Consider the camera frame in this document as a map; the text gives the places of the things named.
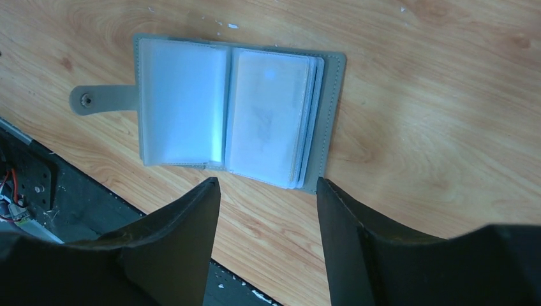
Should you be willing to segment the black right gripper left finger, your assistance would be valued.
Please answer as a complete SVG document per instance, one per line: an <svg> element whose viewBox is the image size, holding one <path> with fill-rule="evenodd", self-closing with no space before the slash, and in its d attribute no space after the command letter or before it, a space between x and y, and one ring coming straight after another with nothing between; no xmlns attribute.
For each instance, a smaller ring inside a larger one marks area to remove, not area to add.
<svg viewBox="0 0 541 306"><path fill-rule="evenodd" d="M219 216L215 177L96 240L1 234L2 305L202 305Z"/></svg>

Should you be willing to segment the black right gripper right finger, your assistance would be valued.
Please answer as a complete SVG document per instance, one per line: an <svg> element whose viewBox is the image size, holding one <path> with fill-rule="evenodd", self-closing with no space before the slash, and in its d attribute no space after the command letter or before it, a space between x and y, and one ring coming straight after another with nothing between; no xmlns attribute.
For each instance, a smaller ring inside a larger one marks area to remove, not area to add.
<svg viewBox="0 0 541 306"><path fill-rule="evenodd" d="M317 209L333 305L539 305L540 227L489 224L451 239L405 226L331 180Z"/></svg>

